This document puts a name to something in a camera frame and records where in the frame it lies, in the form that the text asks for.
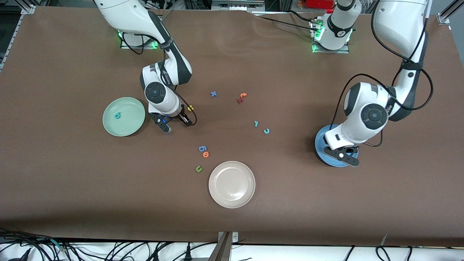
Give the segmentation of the green round plate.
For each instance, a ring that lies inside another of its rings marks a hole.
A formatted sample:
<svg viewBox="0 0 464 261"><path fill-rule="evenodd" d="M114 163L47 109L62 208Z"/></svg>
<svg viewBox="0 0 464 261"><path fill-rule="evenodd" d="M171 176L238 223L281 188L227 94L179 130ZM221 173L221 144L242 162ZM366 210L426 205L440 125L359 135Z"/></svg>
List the green round plate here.
<svg viewBox="0 0 464 261"><path fill-rule="evenodd" d="M121 112L121 118L115 119L114 114ZM132 135L141 128L145 121L143 104L132 97L122 97L111 102L103 112L102 122L106 132L113 136L125 137Z"/></svg>

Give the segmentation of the brown table cover mat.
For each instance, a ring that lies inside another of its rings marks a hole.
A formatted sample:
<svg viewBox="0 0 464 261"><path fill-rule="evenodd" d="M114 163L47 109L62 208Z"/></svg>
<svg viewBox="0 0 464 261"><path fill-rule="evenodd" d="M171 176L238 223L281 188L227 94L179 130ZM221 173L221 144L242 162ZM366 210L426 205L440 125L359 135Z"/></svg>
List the brown table cover mat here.
<svg viewBox="0 0 464 261"><path fill-rule="evenodd" d="M197 242L238 231L246 243L328 245L379 245L388 233L390 245L464 245L464 68L446 25L428 21L430 103L389 122L380 147L360 148L358 167L330 167L314 138L346 81L366 73L390 84L401 64L369 16L344 55L312 53L302 29L243 11L173 11L164 23L192 65L177 90L198 123L172 121L164 133L147 119L115 137L104 110L123 96L146 101L139 75L162 51L121 49L96 8L24 16L0 72L0 227ZM256 181L236 209L208 189L227 161Z"/></svg>

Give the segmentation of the beige round plate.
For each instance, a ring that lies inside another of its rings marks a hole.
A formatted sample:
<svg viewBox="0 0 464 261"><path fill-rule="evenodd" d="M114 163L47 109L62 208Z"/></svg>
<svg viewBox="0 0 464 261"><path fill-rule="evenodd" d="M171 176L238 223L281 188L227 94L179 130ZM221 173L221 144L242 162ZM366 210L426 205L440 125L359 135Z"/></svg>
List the beige round plate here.
<svg viewBox="0 0 464 261"><path fill-rule="evenodd" d="M249 203L256 189L256 181L247 165L227 161L220 163L211 172L208 189L219 206L236 209Z"/></svg>

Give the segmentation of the red box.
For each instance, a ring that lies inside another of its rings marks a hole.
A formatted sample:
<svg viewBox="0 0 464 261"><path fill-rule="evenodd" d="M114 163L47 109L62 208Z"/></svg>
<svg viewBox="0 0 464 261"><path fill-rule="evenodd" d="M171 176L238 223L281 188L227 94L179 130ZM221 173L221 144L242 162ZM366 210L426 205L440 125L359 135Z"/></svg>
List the red box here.
<svg viewBox="0 0 464 261"><path fill-rule="evenodd" d="M332 9L334 0L305 0L305 6L313 9Z"/></svg>

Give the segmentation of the aluminium corner profile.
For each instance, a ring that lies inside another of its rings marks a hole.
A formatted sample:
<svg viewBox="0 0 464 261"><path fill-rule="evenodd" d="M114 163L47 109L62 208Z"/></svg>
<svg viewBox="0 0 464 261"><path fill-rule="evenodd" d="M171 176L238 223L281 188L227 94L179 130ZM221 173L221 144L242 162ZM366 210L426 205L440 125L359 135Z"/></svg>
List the aluminium corner profile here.
<svg viewBox="0 0 464 261"><path fill-rule="evenodd" d="M0 72L2 72L24 16L33 14L35 8L30 0L0 0Z"/></svg>
<svg viewBox="0 0 464 261"><path fill-rule="evenodd" d="M436 15L439 24L449 24L449 18L464 5L464 0L453 0L449 5Z"/></svg>

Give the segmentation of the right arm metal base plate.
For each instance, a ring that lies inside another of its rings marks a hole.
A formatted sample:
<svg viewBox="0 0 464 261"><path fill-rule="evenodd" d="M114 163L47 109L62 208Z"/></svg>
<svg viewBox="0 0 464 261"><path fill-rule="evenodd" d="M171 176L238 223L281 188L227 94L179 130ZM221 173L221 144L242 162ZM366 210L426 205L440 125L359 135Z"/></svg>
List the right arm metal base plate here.
<svg viewBox="0 0 464 261"><path fill-rule="evenodd" d="M118 31L118 36L121 40L121 49L158 49L158 42L147 36L126 34L121 31Z"/></svg>

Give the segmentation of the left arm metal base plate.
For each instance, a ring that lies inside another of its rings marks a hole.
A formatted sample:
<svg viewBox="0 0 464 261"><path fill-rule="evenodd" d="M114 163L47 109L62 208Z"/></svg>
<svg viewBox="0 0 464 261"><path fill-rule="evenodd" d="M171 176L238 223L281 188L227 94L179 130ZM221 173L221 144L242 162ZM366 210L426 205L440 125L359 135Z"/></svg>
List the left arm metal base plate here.
<svg viewBox="0 0 464 261"><path fill-rule="evenodd" d="M308 23L310 25L310 29L312 29L312 52L348 54L348 41L350 40L352 28L349 28L348 31L340 31L342 36L338 37L337 33L333 33L325 26L325 20L325 16L319 16L311 19Z"/></svg>

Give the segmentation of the grey metal frame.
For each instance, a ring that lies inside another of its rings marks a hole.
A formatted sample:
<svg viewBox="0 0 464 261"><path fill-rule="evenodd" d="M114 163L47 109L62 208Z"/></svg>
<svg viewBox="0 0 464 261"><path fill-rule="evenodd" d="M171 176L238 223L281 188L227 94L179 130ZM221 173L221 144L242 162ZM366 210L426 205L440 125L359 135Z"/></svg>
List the grey metal frame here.
<svg viewBox="0 0 464 261"><path fill-rule="evenodd" d="M212 0L211 10L265 12L265 0Z"/></svg>

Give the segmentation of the metal table edge bracket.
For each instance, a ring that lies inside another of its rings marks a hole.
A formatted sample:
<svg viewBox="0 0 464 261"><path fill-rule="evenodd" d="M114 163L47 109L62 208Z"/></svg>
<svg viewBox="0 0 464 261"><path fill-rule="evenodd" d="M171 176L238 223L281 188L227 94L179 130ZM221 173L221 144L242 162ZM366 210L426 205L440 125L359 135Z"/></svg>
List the metal table edge bracket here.
<svg viewBox="0 0 464 261"><path fill-rule="evenodd" d="M230 261L232 246L238 242L238 231L219 232L218 243L216 245L217 254L214 261Z"/></svg>

